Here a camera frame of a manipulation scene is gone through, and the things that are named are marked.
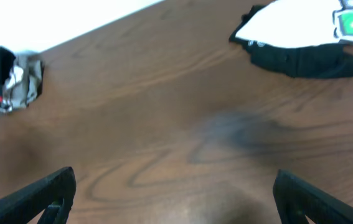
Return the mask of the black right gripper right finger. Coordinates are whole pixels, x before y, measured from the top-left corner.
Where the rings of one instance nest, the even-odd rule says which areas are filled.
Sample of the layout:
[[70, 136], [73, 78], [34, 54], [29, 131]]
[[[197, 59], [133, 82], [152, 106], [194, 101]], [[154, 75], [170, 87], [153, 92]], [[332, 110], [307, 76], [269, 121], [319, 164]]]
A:
[[278, 171], [273, 196], [282, 224], [353, 224], [353, 207], [286, 170]]

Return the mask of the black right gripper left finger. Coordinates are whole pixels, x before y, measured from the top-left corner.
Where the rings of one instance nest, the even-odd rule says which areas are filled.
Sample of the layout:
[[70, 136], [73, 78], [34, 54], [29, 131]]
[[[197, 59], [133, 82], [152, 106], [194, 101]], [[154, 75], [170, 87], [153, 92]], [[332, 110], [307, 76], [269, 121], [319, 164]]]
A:
[[23, 189], [0, 199], [0, 223], [65, 224], [72, 209], [76, 180], [71, 167], [63, 167]]

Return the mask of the white shirt with black print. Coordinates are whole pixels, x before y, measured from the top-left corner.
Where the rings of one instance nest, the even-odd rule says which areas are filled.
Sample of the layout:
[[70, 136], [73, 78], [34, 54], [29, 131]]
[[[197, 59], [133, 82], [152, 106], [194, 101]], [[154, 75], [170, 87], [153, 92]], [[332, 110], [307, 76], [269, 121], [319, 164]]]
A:
[[27, 75], [25, 70], [14, 65], [9, 72], [9, 78], [2, 86], [2, 103], [0, 112], [10, 113], [13, 110], [25, 108], [28, 93]]

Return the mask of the black and white garment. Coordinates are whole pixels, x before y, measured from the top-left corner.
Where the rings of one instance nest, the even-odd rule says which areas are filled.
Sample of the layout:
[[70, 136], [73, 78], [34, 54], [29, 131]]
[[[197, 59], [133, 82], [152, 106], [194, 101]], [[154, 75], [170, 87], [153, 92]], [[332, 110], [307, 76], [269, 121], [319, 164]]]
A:
[[229, 37], [257, 67], [292, 78], [353, 77], [353, 0], [254, 5]]

